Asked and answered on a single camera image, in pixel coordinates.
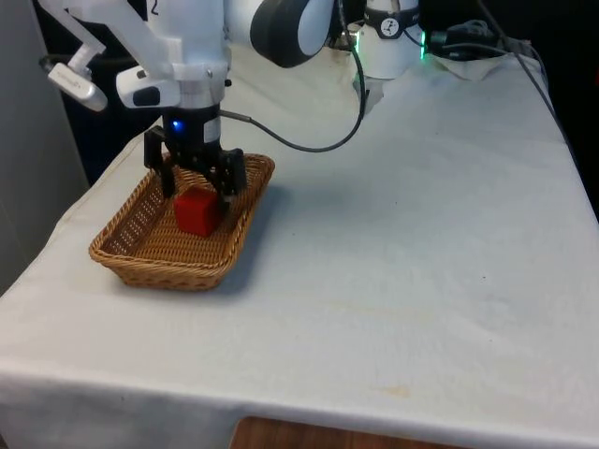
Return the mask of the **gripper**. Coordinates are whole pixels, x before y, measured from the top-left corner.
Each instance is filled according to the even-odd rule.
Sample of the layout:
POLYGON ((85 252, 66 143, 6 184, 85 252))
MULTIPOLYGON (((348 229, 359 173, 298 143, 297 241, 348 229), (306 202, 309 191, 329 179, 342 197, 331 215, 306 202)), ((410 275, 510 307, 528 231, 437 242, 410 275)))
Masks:
POLYGON ((176 184, 172 164, 162 153, 165 143, 177 162, 205 162, 210 181, 222 201, 231 202, 247 187, 244 153, 241 149, 222 150, 220 106, 201 109, 162 110, 164 129, 155 125, 144 132, 144 166, 161 181, 163 197, 172 198, 176 184))

